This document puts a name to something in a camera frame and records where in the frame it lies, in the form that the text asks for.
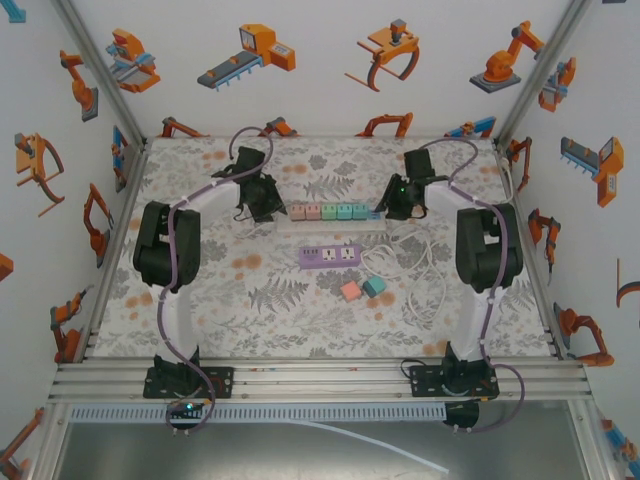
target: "floral tablecloth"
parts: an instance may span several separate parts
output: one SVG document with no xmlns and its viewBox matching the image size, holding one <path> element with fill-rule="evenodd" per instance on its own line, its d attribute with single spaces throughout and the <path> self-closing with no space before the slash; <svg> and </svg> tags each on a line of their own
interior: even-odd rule
<svg viewBox="0 0 640 480">
<path fill-rule="evenodd" d="M 158 345 L 155 300 L 133 269 L 132 255 L 144 206 L 151 200 L 175 202 L 204 185 L 229 163 L 227 138 L 156 139 L 130 219 L 94 356 L 152 356 Z M 402 153 L 426 140 L 362 138 L 274 138 L 265 167 L 277 180 L 285 203 L 358 202 L 375 205 L 395 172 L 404 173 Z M 458 184 L 492 202 L 505 198 L 491 143 L 475 140 L 478 160 Z M 264 138 L 243 137 L 237 145 L 266 151 Z M 463 144 L 430 148 L 438 174 L 450 174 L 471 154 Z M 340 287 L 369 273 L 362 268 L 301 270 L 297 251 L 304 245 L 388 243 L 386 234 L 285 236 L 273 225 L 254 230 L 252 221 L 228 217 L 202 231 L 202 263 L 193 283 L 192 321 L 203 356 L 215 357 L 405 357 L 440 355 L 460 312 L 463 284 L 455 269 L 455 226 L 437 213 L 411 220 L 428 230 L 433 260 L 446 280 L 446 298 L 436 318 L 416 318 L 407 294 L 426 267 L 389 280 L 378 298 L 347 303 Z M 387 232 L 399 222 L 388 221 Z M 411 266 L 424 240 L 412 237 L 396 247 L 389 273 Z M 418 313 L 435 313 L 443 292 L 432 270 L 416 285 Z M 500 356 L 549 355 L 531 282 L 525 270 L 500 305 L 500 318 L 488 337 Z"/>
</svg>

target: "metal floor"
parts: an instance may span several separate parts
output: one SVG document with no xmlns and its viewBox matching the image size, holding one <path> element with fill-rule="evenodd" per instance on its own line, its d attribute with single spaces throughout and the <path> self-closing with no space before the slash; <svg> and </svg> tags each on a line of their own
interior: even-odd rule
<svg viewBox="0 0 640 480">
<path fill-rule="evenodd" d="M 482 406 L 491 423 L 510 402 Z M 298 425 L 209 425 L 190 438 L 163 425 L 71 425 L 64 480 L 528 480 L 585 478 L 564 402 L 528 402 L 509 425 L 456 435 L 440 423 L 338 423 L 449 469 L 430 470 L 362 441 Z"/>
</svg>

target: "teal block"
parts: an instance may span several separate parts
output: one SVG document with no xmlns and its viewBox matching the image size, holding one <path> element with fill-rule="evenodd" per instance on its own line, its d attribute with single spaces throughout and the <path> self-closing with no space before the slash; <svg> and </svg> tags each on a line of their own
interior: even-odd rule
<svg viewBox="0 0 640 480">
<path fill-rule="evenodd" d="M 322 219 L 323 220 L 335 220 L 338 207 L 335 205 L 323 205 L 322 206 Z"/>
<path fill-rule="evenodd" d="M 338 220 L 351 220 L 353 207 L 351 205 L 338 205 Z"/>
<path fill-rule="evenodd" d="M 387 288 L 387 284 L 384 283 L 380 277 L 371 277 L 369 280 L 364 282 L 362 285 L 362 289 L 365 291 L 369 298 L 373 298 L 376 295 L 380 295 Z"/>
<path fill-rule="evenodd" d="M 367 218 L 369 218 L 369 207 L 362 204 L 353 205 L 354 220 L 366 220 Z"/>
</svg>

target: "purple power strip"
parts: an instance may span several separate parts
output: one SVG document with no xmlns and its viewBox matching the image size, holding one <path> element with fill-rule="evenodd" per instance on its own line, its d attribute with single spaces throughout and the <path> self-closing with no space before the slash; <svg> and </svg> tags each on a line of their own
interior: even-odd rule
<svg viewBox="0 0 640 480">
<path fill-rule="evenodd" d="M 303 270 L 310 268 L 346 268 L 360 265 L 360 245 L 301 247 L 298 261 Z"/>
</svg>

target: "pink block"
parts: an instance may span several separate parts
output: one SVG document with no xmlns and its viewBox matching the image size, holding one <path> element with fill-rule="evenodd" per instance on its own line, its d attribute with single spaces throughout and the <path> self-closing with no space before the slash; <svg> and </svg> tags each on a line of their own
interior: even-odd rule
<svg viewBox="0 0 640 480">
<path fill-rule="evenodd" d="M 307 217 L 307 220 L 322 220 L 320 205 L 307 205 L 305 207 L 305 216 Z"/>
<path fill-rule="evenodd" d="M 349 282 L 341 286 L 340 290 L 342 290 L 342 295 L 344 295 L 347 302 L 360 298 L 360 295 L 362 295 L 362 290 L 360 290 L 356 282 Z"/>
<path fill-rule="evenodd" d="M 289 219 L 292 222 L 305 220 L 306 218 L 304 205 L 292 205 L 289 208 Z"/>
</svg>

